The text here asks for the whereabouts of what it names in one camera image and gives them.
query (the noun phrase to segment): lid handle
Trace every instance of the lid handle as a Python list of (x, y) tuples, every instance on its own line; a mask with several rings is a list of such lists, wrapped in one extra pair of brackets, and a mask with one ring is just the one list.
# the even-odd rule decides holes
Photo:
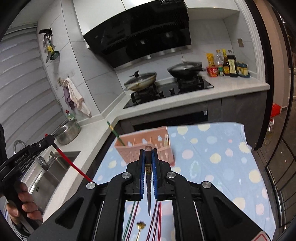
[(137, 71), (136, 71), (133, 75), (131, 75), (130, 77), (133, 77), (133, 76), (136, 77), (136, 78), (139, 77), (139, 71), (137, 70)]

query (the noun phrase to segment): blue polka dot tablecloth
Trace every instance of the blue polka dot tablecloth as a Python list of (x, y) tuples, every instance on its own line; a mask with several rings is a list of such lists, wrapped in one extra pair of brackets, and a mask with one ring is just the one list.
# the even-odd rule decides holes
[[(276, 225), (264, 182), (246, 142), (244, 126), (232, 122), (174, 126), (168, 127), (168, 133), (176, 161), (172, 171), (183, 175), (191, 182), (210, 181), (272, 239)], [(112, 177), (126, 170), (126, 163), (114, 148), (114, 143), (115, 141), (94, 177), (97, 184), (109, 182)], [(155, 206), (153, 186), (151, 199), (152, 216)], [(133, 202), (126, 202), (123, 230), (132, 205)], [(148, 216), (145, 187), (130, 241), (136, 240), (136, 223), (139, 221), (146, 224), (146, 228), (141, 231), (140, 240), (146, 239), (151, 216)], [(161, 241), (174, 240), (172, 203), (163, 201)]]

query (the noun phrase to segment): sink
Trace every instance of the sink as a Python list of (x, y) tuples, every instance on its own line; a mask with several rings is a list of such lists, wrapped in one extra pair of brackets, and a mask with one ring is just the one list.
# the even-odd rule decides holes
[[(73, 162), (80, 151), (64, 152), (64, 154)], [(54, 153), (57, 158), (50, 156), (49, 168), (42, 170), (30, 187), (29, 193), (33, 196), (34, 202), (43, 214), (49, 203), (56, 187), (59, 185), (70, 165), (59, 155)]]

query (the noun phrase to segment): human hand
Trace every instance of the human hand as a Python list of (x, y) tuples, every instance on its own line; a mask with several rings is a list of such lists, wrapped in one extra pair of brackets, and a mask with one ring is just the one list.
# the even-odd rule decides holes
[[(41, 212), (38, 210), (37, 205), (34, 203), (33, 197), (31, 194), (28, 193), (28, 187), (24, 183), (20, 183), (20, 189), (22, 192), (18, 194), (18, 198), (24, 202), (22, 205), (22, 209), (27, 212), (27, 217), (33, 220), (42, 220)], [(16, 207), (12, 206), (11, 204), (7, 203), (6, 210), (10, 215), (11, 220), (15, 224), (20, 224), (20, 212), (17, 210)]]

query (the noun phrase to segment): gray striped blind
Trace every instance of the gray striped blind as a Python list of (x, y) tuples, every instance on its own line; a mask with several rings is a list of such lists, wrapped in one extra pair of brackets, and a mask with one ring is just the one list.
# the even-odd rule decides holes
[(5, 35), (0, 42), (0, 123), (7, 156), (13, 155), (15, 140), (35, 143), (65, 119), (46, 78), (36, 28)]

